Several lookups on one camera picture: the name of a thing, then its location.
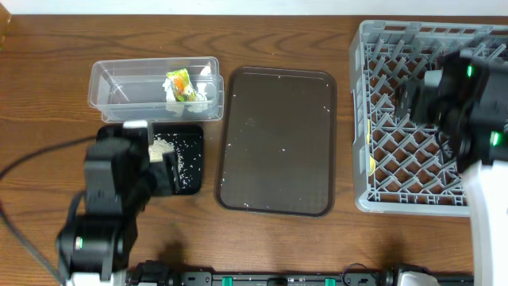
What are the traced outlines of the white tissue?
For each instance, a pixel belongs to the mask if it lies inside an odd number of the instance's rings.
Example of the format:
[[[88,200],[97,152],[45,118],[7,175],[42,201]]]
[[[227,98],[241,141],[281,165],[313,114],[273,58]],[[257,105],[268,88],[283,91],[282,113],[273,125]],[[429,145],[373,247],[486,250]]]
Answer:
[[[179,90],[169,78],[165,79],[162,87],[166,93],[166,110],[172,112],[176,117],[181,117],[183,115],[184,106],[177,101]]]
[[[206,83],[190,83],[186,88],[186,101],[190,102],[187,110],[192,113],[201,113],[207,109]]]

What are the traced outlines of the pale yellow spoon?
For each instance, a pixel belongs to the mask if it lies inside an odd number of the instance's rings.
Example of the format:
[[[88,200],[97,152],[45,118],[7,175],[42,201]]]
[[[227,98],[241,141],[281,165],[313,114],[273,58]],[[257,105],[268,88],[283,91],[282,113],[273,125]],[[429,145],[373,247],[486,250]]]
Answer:
[[[367,142],[367,145],[370,145],[370,143],[371,143],[371,121],[370,120],[368,120],[368,122],[367,122],[367,128],[368,128],[368,131],[366,132],[366,142]],[[375,173],[375,168],[376,168],[375,158],[370,154],[369,155],[369,176],[372,176]]]

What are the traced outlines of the green orange snack wrapper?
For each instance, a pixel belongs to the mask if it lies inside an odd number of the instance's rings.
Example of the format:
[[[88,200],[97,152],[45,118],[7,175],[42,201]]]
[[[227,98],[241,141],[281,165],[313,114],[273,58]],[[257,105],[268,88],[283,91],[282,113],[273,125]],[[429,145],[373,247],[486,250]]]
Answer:
[[[163,83],[168,102],[195,102],[197,92],[195,91],[188,70],[185,68],[169,71]]]

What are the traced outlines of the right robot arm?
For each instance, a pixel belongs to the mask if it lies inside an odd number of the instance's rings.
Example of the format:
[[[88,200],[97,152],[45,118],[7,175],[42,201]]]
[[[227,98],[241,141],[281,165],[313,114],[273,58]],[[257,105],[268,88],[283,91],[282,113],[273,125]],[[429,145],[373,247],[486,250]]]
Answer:
[[[507,283],[507,66],[456,51],[396,87],[395,115],[449,139],[470,210],[476,285]]]

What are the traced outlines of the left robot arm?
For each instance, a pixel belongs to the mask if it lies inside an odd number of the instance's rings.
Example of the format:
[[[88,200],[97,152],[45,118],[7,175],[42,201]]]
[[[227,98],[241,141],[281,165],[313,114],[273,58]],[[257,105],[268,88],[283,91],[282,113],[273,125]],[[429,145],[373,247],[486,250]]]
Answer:
[[[152,162],[148,141],[133,137],[96,141],[87,150],[84,173],[85,211],[76,214],[75,199],[56,241],[63,281],[75,285],[83,274],[111,282],[127,269],[137,216],[153,196],[179,187],[176,154],[165,153]]]

